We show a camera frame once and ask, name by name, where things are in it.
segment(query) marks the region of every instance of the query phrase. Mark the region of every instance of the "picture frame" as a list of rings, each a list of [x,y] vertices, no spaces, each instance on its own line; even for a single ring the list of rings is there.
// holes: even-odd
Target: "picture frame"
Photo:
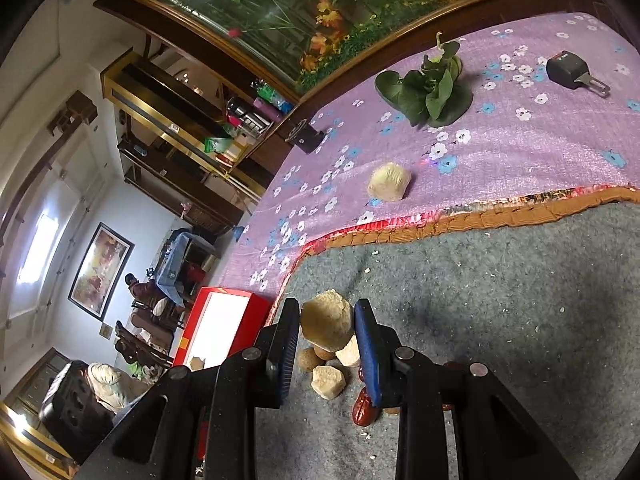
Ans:
[[[68,299],[100,321],[134,244],[100,222],[84,252]]]

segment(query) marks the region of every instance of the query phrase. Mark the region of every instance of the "white flower pattern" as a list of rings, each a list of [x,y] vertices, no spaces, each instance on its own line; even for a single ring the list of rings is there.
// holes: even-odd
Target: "white flower pattern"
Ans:
[[[629,70],[628,67],[626,67],[625,65],[622,65],[620,63],[616,64],[616,72],[620,72],[622,75],[631,74],[631,70]]]
[[[280,262],[280,273],[283,273],[285,270],[289,269],[289,264],[291,260],[289,260],[288,256],[285,256]]]
[[[331,209],[333,209],[335,207],[335,205],[338,203],[338,199],[334,196],[331,200],[329,200],[329,202],[326,203],[326,205],[324,206],[324,212],[328,213],[329,211],[331,211]]]
[[[521,121],[528,121],[531,118],[531,112],[526,108],[518,108],[516,110],[516,117]]]
[[[456,131],[456,141],[462,144],[468,144],[471,140],[471,132],[464,128],[463,130]]]
[[[431,160],[437,160],[438,158],[441,158],[445,155],[445,153],[447,153],[447,147],[441,143],[441,142],[436,142],[432,147],[431,150],[429,152],[429,158]]]
[[[370,222],[373,222],[373,219],[374,219],[373,212],[365,211],[358,217],[358,221],[356,222],[356,225],[368,224]]]

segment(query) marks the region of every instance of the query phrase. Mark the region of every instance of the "chair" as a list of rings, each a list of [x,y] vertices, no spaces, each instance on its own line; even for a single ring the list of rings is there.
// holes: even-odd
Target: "chair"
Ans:
[[[113,429],[113,412],[94,396],[82,372],[88,365],[71,361],[56,376],[40,409],[40,420],[76,463],[82,464]]]

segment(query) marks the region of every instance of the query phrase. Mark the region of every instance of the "purple tablecloth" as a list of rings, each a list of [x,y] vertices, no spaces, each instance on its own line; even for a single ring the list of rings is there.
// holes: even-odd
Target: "purple tablecloth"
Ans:
[[[554,14],[459,38],[474,100],[445,128],[411,128],[376,93],[374,77],[322,108],[311,155],[294,148],[258,204],[220,285],[274,298],[305,243],[355,224],[543,191],[640,182],[640,56],[593,16]],[[548,80],[562,50],[611,86],[602,99]],[[423,54],[392,67],[404,75]],[[404,200],[367,196],[371,173],[394,161],[414,180]]]

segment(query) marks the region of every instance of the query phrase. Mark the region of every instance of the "bottle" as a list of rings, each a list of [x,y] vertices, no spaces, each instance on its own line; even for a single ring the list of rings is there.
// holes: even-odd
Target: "bottle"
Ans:
[[[293,105],[280,94],[278,94],[273,88],[267,85],[267,83],[265,83],[262,79],[256,79],[253,83],[251,83],[251,86],[255,89],[256,92],[258,92],[258,95],[261,98],[265,99],[267,102],[270,102],[282,113],[288,114],[293,110]]]
[[[255,98],[254,106],[268,118],[270,118],[273,122],[279,123],[282,120],[282,114],[263,99],[260,99],[259,97]]]

